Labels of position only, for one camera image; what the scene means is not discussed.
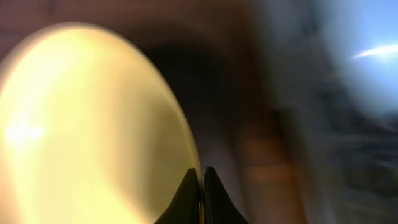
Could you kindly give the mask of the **grey dishwasher rack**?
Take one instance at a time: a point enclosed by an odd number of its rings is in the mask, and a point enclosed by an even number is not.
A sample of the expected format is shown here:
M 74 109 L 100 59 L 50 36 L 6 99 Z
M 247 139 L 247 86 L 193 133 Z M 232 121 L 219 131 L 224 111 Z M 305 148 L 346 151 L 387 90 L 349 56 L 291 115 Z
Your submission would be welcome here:
M 254 1 L 253 15 L 310 223 L 397 222 L 397 112 L 360 112 L 320 33 L 319 1 Z

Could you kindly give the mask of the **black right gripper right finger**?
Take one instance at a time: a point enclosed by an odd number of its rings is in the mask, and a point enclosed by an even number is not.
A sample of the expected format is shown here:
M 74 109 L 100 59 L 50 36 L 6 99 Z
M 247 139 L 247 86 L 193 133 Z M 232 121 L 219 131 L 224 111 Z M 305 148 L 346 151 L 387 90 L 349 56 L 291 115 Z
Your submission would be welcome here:
M 206 168 L 203 184 L 206 224 L 248 224 L 234 206 L 213 167 Z

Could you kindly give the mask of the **light blue bowl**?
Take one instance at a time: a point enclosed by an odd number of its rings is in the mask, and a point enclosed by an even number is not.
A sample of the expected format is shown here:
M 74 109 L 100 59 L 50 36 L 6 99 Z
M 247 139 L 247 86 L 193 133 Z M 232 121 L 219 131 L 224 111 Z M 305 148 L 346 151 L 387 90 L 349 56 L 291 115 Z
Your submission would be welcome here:
M 326 0 L 321 35 L 360 112 L 397 112 L 397 0 Z

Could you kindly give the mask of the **yellow plate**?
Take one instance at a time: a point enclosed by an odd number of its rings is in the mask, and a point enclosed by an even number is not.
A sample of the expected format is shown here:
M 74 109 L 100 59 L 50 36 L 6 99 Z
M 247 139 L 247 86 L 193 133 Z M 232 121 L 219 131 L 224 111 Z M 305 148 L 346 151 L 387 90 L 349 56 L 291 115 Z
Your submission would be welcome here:
M 1 222 L 155 223 L 194 168 L 184 113 L 130 41 L 52 25 L 1 62 Z

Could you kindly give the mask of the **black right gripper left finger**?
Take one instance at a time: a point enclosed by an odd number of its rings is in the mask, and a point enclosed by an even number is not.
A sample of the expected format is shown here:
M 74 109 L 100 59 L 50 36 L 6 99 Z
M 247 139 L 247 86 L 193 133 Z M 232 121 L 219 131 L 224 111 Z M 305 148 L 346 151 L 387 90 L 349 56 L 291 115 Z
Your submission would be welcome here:
M 171 203 L 155 224 L 199 224 L 200 189 L 194 168 L 187 170 Z

